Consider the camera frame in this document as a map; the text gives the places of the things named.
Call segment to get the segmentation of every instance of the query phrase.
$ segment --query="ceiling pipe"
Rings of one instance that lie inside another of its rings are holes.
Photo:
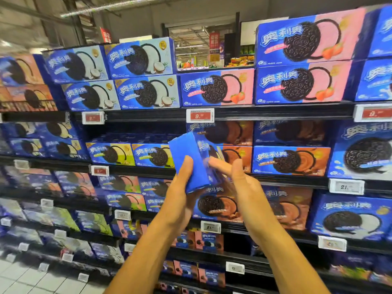
[[[89,6],[85,7],[79,10],[73,10],[65,13],[59,14],[61,18],[69,18],[71,16],[79,15],[79,14],[86,14],[86,13],[91,13],[91,12],[98,12],[102,10],[119,10],[122,7],[142,7],[142,6],[148,6],[151,4],[158,4],[158,3],[163,3],[171,0],[122,0],[119,2],[114,2],[114,3],[108,3],[100,6]]]
[[[27,15],[30,15],[30,16],[42,19],[44,21],[54,21],[55,23],[60,23],[60,24],[63,24],[63,25],[66,24],[67,26],[71,26],[71,27],[75,26],[74,23],[71,22],[71,21],[67,21],[67,20],[64,20],[64,19],[61,19],[61,18],[57,18],[56,16],[52,16],[52,15],[49,15],[49,14],[44,14],[44,13],[38,12],[36,10],[30,9],[30,8],[27,8],[27,7],[23,7],[23,6],[19,6],[17,4],[10,3],[10,2],[4,1],[4,0],[0,0],[0,7],[6,8],[6,9],[10,9],[10,10],[14,10],[14,11],[17,11],[17,12],[20,12],[20,13],[24,13],[24,14],[27,14]],[[94,27],[89,27],[89,26],[84,26],[84,25],[82,25],[82,27],[85,28],[85,29],[88,29],[88,30],[95,31]]]

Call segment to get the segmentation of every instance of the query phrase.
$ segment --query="white floor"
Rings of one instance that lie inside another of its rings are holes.
[[[0,260],[0,294],[102,294],[104,290],[103,286]]]

